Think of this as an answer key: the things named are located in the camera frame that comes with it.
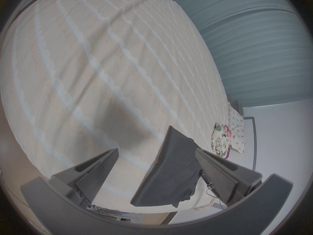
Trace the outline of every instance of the black cloth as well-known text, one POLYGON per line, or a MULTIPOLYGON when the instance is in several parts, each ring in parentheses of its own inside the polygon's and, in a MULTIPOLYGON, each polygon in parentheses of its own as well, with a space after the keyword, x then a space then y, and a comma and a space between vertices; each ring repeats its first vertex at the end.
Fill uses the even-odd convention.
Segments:
POLYGON ((178 207, 195 193, 201 167, 195 157, 200 148, 193 139, 168 128, 157 164, 131 200, 133 206, 178 207))

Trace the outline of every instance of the folded cloth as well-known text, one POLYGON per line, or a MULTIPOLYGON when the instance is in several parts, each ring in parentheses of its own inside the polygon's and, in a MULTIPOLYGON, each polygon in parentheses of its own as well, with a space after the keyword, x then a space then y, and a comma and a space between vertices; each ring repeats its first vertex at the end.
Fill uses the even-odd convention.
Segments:
POLYGON ((221 158, 226 158, 231 140, 228 135, 231 136, 231 131, 228 126, 215 123, 212 134, 213 154, 218 155, 221 158))

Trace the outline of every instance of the pillow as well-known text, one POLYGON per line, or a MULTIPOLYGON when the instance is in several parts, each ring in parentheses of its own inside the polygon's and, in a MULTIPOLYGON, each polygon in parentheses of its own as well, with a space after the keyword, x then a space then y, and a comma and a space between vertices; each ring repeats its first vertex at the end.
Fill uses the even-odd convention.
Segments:
POLYGON ((241 116, 230 104, 228 126, 232 131, 230 145, 233 149, 243 153, 246 144, 244 117, 241 116))

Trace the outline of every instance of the teal curtain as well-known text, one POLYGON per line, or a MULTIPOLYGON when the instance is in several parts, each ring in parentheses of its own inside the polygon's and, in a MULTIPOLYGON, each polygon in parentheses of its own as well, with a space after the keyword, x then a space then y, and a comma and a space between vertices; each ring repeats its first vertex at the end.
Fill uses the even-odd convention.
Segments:
POLYGON ((313 96, 313 41, 288 0, 173 0, 206 42, 243 107, 313 96))

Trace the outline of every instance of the bed sheet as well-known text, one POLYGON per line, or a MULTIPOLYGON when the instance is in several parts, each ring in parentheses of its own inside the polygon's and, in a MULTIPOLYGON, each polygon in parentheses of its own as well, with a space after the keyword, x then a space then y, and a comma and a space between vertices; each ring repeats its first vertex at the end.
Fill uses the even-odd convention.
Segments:
POLYGON ((108 149, 119 159, 93 204, 174 212, 212 198, 199 180, 178 208, 130 200, 169 125, 209 150, 228 102, 196 27, 171 0, 38 0, 11 25, 1 53, 10 128, 46 177, 108 149))

